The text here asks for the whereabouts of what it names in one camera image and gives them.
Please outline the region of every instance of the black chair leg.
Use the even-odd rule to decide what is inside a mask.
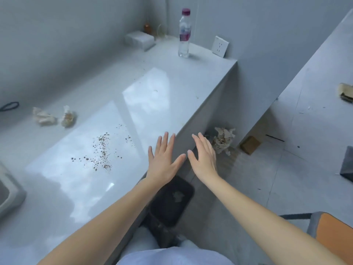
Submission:
[[[280,215],[280,217],[290,220],[290,219],[310,219],[312,213],[303,214],[290,214],[290,215]]]

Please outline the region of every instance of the bottle label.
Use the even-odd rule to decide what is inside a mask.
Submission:
[[[180,30],[180,41],[187,42],[191,36],[191,28],[182,28]]]

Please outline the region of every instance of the hand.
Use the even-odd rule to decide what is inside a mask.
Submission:
[[[146,179],[159,184],[160,187],[163,187],[174,178],[186,158],[186,154],[182,154],[172,163],[174,140],[175,134],[172,134],[168,143],[168,132],[165,132],[163,140],[161,136],[158,137],[154,155],[152,147],[148,147],[149,165]]]
[[[211,143],[201,133],[198,134],[198,137],[192,134],[192,137],[196,143],[199,160],[191,150],[188,150],[188,157],[194,173],[205,183],[209,178],[218,177],[216,153]]]

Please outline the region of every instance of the left arm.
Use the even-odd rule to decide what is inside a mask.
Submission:
[[[143,208],[157,191],[175,176],[186,155],[172,163],[175,135],[168,143],[168,133],[158,138],[155,155],[148,149],[149,167],[146,178],[106,210],[74,232],[38,265],[104,264],[120,243]]]

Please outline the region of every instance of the crumpled tissue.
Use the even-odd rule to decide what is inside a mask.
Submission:
[[[73,120],[75,118],[75,115],[72,111],[70,111],[69,106],[64,106],[64,116],[61,119],[61,125],[64,128],[68,128],[71,125],[73,125]]]
[[[33,116],[36,122],[40,125],[55,125],[56,118],[42,109],[33,107]]]
[[[218,128],[215,127],[216,131],[218,132],[218,136],[214,137],[212,141],[212,146],[217,154],[225,151],[225,153],[230,156],[231,152],[228,150],[229,146],[231,145],[233,138],[235,135],[233,131],[235,129],[227,130],[225,128]]]

